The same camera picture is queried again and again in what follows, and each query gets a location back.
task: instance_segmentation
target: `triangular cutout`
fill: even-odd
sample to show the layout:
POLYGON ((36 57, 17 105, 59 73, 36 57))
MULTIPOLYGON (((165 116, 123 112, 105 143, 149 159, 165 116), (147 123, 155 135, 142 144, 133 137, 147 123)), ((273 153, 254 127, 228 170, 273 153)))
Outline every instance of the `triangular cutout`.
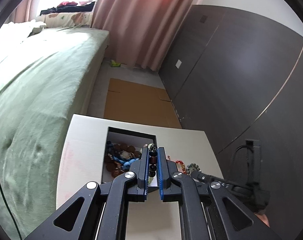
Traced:
POLYGON ((230 199, 225 197, 223 198, 223 202, 236 231, 240 231, 253 225, 253 221, 246 216, 230 199))
POLYGON ((84 203, 83 197, 78 198, 71 206, 69 206, 59 217, 57 217, 53 224, 68 232, 72 231, 80 209, 84 203))

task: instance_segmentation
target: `dark gray wall panel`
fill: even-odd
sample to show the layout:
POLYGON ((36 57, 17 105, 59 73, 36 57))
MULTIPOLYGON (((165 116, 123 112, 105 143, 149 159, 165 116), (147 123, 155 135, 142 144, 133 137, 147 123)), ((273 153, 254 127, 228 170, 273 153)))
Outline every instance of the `dark gray wall panel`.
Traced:
POLYGON ((303 37, 284 25, 227 8, 173 101, 182 127, 204 130, 214 152, 222 150, 275 96, 302 45, 303 37))
MULTIPOLYGON (((267 207, 271 227, 284 240, 303 228, 303 53, 284 89, 253 126, 217 155, 223 175, 233 151, 247 138, 262 144, 262 186, 271 191, 267 207)), ((246 151, 240 151, 232 179, 246 180, 246 151)))
POLYGON ((193 5, 190 9, 159 71, 172 100, 204 51, 224 12, 224 7, 217 6, 193 5), (204 23, 200 22, 203 16, 207 16, 204 23), (175 66, 177 60, 182 62, 179 69, 175 66))

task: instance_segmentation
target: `black bead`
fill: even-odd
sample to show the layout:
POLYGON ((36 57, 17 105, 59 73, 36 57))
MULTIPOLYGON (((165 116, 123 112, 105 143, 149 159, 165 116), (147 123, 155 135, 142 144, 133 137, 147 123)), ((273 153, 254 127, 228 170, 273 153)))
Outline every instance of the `black bead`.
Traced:
POLYGON ((149 155, 151 157, 156 157, 157 156, 157 152, 156 151, 149 151, 149 155))
POLYGON ((149 171, 157 171, 157 166, 156 165, 150 165, 149 166, 149 171))
POLYGON ((156 172, 154 171, 149 171, 149 177, 155 177, 156 176, 156 172))
POLYGON ((149 147, 149 150, 150 151, 156 151, 157 150, 157 146, 152 144, 150 147, 149 147))
POLYGON ((149 157, 149 164, 157 164, 157 157, 149 157))

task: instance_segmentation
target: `green bed sheet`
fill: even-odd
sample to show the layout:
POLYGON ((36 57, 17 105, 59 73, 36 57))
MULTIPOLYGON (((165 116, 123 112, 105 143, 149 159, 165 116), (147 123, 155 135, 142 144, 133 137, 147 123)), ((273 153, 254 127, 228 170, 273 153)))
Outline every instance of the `green bed sheet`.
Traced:
MULTIPOLYGON (((55 211, 68 126, 108 42, 108 31, 45 29, 0 64, 0 181, 23 238, 55 211)), ((1 195, 0 224, 19 239, 1 195)))

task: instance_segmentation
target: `cardboard sheet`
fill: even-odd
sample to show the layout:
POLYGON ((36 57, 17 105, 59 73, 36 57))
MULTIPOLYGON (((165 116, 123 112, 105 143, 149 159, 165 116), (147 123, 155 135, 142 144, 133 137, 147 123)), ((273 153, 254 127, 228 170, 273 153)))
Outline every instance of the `cardboard sheet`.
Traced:
POLYGON ((114 78, 109 81, 104 118, 182 128, 166 90, 114 78))

